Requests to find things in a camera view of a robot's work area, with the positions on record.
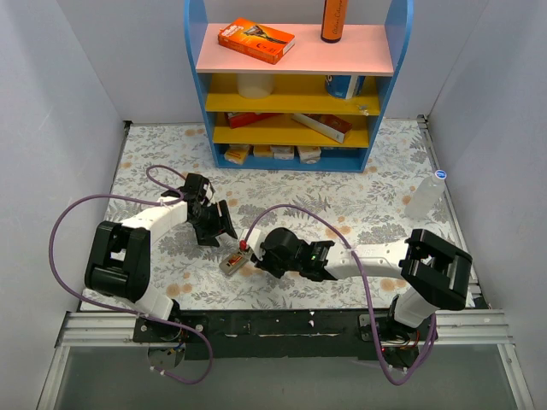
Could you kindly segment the grey remote control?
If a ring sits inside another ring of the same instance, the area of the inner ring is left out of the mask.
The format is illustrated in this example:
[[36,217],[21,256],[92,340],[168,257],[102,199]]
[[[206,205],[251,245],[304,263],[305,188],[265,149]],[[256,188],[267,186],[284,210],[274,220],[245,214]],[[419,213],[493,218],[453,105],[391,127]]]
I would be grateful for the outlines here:
[[241,267],[247,264],[252,257],[250,251],[241,251],[238,250],[234,253],[231,253],[219,265],[221,272],[227,276],[233,276]]

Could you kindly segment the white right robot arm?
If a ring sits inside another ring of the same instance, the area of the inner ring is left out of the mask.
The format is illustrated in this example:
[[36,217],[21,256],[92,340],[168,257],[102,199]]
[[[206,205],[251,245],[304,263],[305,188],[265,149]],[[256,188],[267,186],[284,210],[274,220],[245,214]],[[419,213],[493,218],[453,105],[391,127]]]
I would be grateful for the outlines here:
[[414,229],[396,242],[349,249],[332,240],[307,243],[280,227],[269,233],[245,233],[255,267],[281,278],[286,272],[315,282],[357,277],[363,268],[370,278],[401,279],[409,288],[392,303],[388,332],[406,339],[438,310],[467,306],[472,256],[425,230]]

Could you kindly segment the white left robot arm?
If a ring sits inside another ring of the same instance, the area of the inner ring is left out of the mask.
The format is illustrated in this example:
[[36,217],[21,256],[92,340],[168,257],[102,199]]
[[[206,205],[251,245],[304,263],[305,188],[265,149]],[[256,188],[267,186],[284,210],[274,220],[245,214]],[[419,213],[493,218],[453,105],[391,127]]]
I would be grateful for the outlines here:
[[174,300],[150,282],[151,249],[184,223],[192,225],[200,246],[218,248],[217,237],[222,234],[235,238],[227,202],[217,202],[214,196],[209,179],[189,173],[182,186],[164,191],[155,206],[121,222],[99,224],[85,270],[85,286],[155,317],[153,332],[165,342],[175,340],[182,322],[172,314]]

